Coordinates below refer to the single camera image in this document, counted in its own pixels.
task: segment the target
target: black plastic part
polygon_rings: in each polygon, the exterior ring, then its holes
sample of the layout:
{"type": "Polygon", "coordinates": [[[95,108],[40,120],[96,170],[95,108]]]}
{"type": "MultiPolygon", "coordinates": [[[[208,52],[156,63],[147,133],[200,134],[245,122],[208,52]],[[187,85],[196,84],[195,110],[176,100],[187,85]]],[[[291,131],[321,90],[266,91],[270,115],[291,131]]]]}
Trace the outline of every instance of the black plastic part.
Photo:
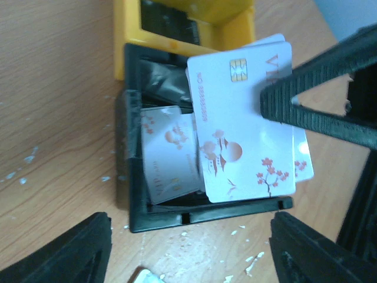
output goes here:
{"type": "Polygon", "coordinates": [[[271,221],[270,246],[280,283],[376,282],[377,269],[286,212],[271,221]]]}
{"type": "Polygon", "coordinates": [[[111,219],[97,212],[0,272],[0,282],[102,283],[111,251],[111,219]]]}
{"type": "Polygon", "coordinates": [[[291,102],[292,97],[310,88],[376,63],[377,25],[373,25],[295,68],[292,75],[265,88],[260,93],[261,114],[271,121],[291,124],[377,150],[375,123],[352,116],[323,113],[291,102]]]}
{"type": "Polygon", "coordinates": [[[336,243],[377,267],[377,152],[372,151],[336,243]]]}
{"type": "MultiPolygon", "coordinates": [[[[117,200],[120,206],[130,207],[130,231],[188,225],[234,216],[249,215],[293,206],[291,197],[245,200],[241,202],[211,203],[206,194],[192,193],[159,205],[151,205],[143,172],[141,149],[140,110],[142,107],[166,106],[165,101],[153,105],[144,100],[140,69],[141,60],[171,64],[185,69],[187,57],[133,44],[125,45],[125,90],[115,102],[117,141],[117,173],[128,176],[127,182],[117,182],[117,200]]],[[[182,113],[192,113],[182,108],[182,113]]]]}
{"type": "Polygon", "coordinates": [[[154,34],[182,42],[200,45],[195,21],[185,12],[149,0],[141,0],[141,28],[154,34]]]}
{"type": "Polygon", "coordinates": [[[348,83],[346,116],[377,126],[377,64],[359,70],[348,83]]]}

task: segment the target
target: blue wall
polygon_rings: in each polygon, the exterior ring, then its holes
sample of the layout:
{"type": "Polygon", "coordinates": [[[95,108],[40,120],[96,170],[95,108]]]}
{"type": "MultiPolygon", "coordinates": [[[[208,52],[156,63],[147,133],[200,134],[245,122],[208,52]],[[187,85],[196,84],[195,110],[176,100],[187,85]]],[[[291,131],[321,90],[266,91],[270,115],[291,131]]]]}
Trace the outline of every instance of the blue wall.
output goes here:
{"type": "Polygon", "coordinates": [[[315,0],[337,40],[377,22],[377,0],[315,0]]]}

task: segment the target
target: white debris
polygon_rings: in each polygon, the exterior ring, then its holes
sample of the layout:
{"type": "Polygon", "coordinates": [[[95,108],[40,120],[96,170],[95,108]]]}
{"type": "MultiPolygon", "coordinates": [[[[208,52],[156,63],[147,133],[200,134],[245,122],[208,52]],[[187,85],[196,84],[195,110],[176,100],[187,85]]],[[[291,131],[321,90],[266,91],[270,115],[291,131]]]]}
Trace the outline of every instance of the white debris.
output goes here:
{"type": "Polygon", "coordinates": [[[8,174],[5,178],[7,180],[9,180],[9,179],[12,179],[14,175],[16,175],[16,172],[12,172],[12,173],[8,174]]]}
{"type": "Polygon", "coordinates": [[[24,158],[24,161],[25,161],[26,163],[30,164],[30,163],[33,161],[34,157],[35,157],[35,156],[30,155],[30,156],[28,156],[28,157],[25,157],[25,158],[24,158]]]}
{"type": "Polygon", "coordinates": [[[223,283],[230,283],[232,281],[233,275],[225,276],[225,281],[223,283]]]}
{"type": "Polygon", "coordinates": [[[254,265],[256,264],[256,262],[258,261],[258,259],[260,259],[262,256],[264,255],[264,252],[260,252],[257,257],[253,260],[252,264],[245,269],[245,272],[246,272],[246,275],[247,276],[250,276],[250,277],[253,277],[253,275],[250,273],[254,267],[254,265]]]}
{"type": "Polygon", "coordinates": [[[19,183],[20,184],[26,184],[26,181],[27,181],[28,179],[26,179],[26,178],[21,178],[20,180],[19,180],[19,183]]]}
{"type": "Polygon", "coordinates": [[[25,161],[26,163],[30,164],[30,163],[33,161],[33,159],[35,158],[35,154],[37,153],[37,151],[38,151],[38,146],[35,146],[35,147],[33,148],[33,152],[31,153],[31,155],[28,156],[28,157],[25,157],[25,158],[24,158],[24,161],[25,161]]]}

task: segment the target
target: pink flower print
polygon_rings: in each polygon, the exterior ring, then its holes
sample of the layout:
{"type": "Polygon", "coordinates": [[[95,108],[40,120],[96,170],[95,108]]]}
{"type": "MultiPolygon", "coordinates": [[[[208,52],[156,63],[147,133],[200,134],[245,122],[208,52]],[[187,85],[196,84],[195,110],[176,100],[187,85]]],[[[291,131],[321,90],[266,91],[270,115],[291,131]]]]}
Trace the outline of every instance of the pink flower print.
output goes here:
{"type": "Polygon", "coordinates": [[[265,159],[262,159],[262,165],[263,166],[271,166],[272,165],[272,160],[266,157],[265,159]]]}
{"type": "Polygon", "coordinates": [[[272,175],[275,174],[275,168],[274,167],[269,167],[267,171],[272,175]]]}

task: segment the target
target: black plastic holder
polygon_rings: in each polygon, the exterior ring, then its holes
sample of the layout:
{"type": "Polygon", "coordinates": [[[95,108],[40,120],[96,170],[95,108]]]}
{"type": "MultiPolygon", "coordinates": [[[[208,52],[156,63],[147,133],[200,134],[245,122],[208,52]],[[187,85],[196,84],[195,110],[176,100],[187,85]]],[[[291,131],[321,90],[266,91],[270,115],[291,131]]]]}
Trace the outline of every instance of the black plastic holder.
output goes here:
{"type": "Polygon", "coordinates": [[[111,219],[96,212],[0,272],[0,282],[102,283],[111,252],[111,219]]]}
{"type": "MultiPolygon", "coordinates": [[[[165,101],[153,103],[142,92],[141,60],[175,65],[183,70],[187,57],[133,44],[125,45],[125,90],[115,102],[117,148],[117,202],[130,211],[130,231],[133,233],[188,225],[235,216],[271,212],[293,207],[289,196],[280,198],[211,203],[206,194],[192,193],[159,205],[149,201],[143,170],[141,148],[141,117],[143,107],[169,106],[165,101]]],[[[192,107],[181,107],[182,113],[192,113],[192,107]]]]}

